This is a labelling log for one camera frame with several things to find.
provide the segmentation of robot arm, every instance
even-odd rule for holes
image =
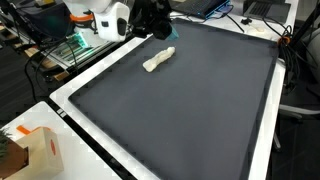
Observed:
[[[82,34],[87,46],[106,41],[120,42],[127,27],[134,35],[153,33],[158,39],[172,38],[168,0],[64,0],[75,22],[75,31]]]

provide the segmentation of desk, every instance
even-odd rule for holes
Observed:
[[[23,137],[15,129],[19,125],[30,130],[46,126],[57,134],[64,171],[53,180],[121,179],[45,102],[36,104],[4,127],[13,140]]]
[[[298,0],[288,0],[291,2],[291,10],[287,24],[294,25],[295,14],[297,12]],[[238,23],[244,17],[237,15],[239,11],[239,5],[236,5],[235,14],[230,16],[234,18]],[[209,20],[205,24],[231,30],[234,32],[242,33],[236,25],[234,25],[228,18],[219,20]],[[254,20],[253,25],[262,26],[265,29],[266,34],[250,34],[252,27],[242,26],[246,34],[256,36],[264,39],[276,41],[279,37],[269,31],[267,26],[261,22]],[[281,26],[273,24],[276,30],[282,32]],[[115,159],[118,160],[128,171],[130,171],[137,179],[158,179],[153,173],[151,173],[146,167],[138,162],[134,157],[128,154],[122,147],[114,142],[108,135],[94,125],[89,119],[87,119],[77,108],[75,108],[69,101],[68,97],[76,90],[81,88],[84,84],[92,80],[99,75],[109,66],[117,62],[132,49],[141,44],[145,39],[134,38],[112,54],[106,56],[94,66],[74,78],[69,83],[62,86],[60,89],[50,95],[50,98],[62,108],[72,119],[75,120],[88,134],[90,134],[106,151],[108,151]],[[271,86],[262,117],[261,127],[257,139],[255,152],[253,155],[253,161],[251,165],[250,180],[262,180],[266,177],[269,156],[272,146],[273,134],[276,124],[276,117],[278,113],[281,91],[283,86],[283,80],[285,75],[285,67],[281,60],[277,61]]]

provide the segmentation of laptop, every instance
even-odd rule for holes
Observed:
[[[253,1],[243,16],[259,20],[265,17],[266,21],[273,22],[273,20],[268,19],[272,18],[284,24],[287,21],[290,7],[291,4],[288,3]]]
[[[208,19],[216,11],[224,8],[229,3],[229,0],[186,0],[176,6],[173,6],[172,9],[189,16]]]

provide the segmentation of gray mat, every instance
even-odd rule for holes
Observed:
[[[245,179],[277,51],[184,20],[175,27],[177,41],[150,38],[70,100],[161,179]],[[169,46],[176,54],[146,72],[143,62]]]

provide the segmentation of white table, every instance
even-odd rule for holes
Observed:
[[[29,130],[46,126],[57,134],[64,171],[53,180],[121,179],[45,102],[36,104],[3,128],[8,128],[11,138],[17,140],[24,136],[16,130],[19,125]]]
[[[287,0],[287,2],[291,3],[292,5],[288,16],[289,18],[286,24],[293,26],[295,15],[297,13],[298,0]],[[235,8],[233,13],[235,14],[232,13],[230,14],[230,16],[235,21],[240,23],[241,19],[244,19],[244,17],[240,16],[242,12],[242,7],[239,7],[239,2],[234,2],[234,4]],[[209,20],[205,24],[213,27],[242,33],[239,30],[239,28],[228,18],[223,18],[219,20]],[[265,29],[265,31],[264,33],[254,33],[253,30],[255,30],[255,28],[253,27],[242,25],[242,28],[245,30],[246,34],[251,36],[269,39],[273,41],[276,41],[279,38],[278,35],[269,30],[268,27],[262,21],[253,20],[252,26],[262,27]],[[283,32],[283,29],[280,25],[272,24],[272,27],[274,27],[279,32]],[[91,68],[74,78],[72,81],[70,81],[69,83],[65,84],[60,89],[52,93],[50,95],[50,98],[57,105],[59,105],[72,119],[74,119],[76,123],[78,123],[86,132],[88,132],[106,151],[108,151],[128,171],[130,171],[136,178],[149,180],[158,178],[153,173],[151,173],[146,167],[144,167],[140,162],[134,159],[133,156],[128,154],[122,147],[120,147],[116,142],[114,142],[96,125],[94,125],[68,100],[68,97],[72,93],[74,93],[84,84],[86,84],[94,77],[99,75],[109,66],[117,62],[119,59],[121,59],[123,56],[125,56],[127,53],[129,53],[132,49],[137,47],[143,41],[145,41],[145,39],[132,39],[131,41],[114,51],[112,54],[106,56],[101,61],[96,63],[94,66],[92,66]],[[262,117],[257,144],[253,155],[253,161],[249,175],[250,180],[263,180],[266,177],[284,75],[285,67],[282,61],[278,60],[271,81],[270,91],[266,101],[266,106]]]

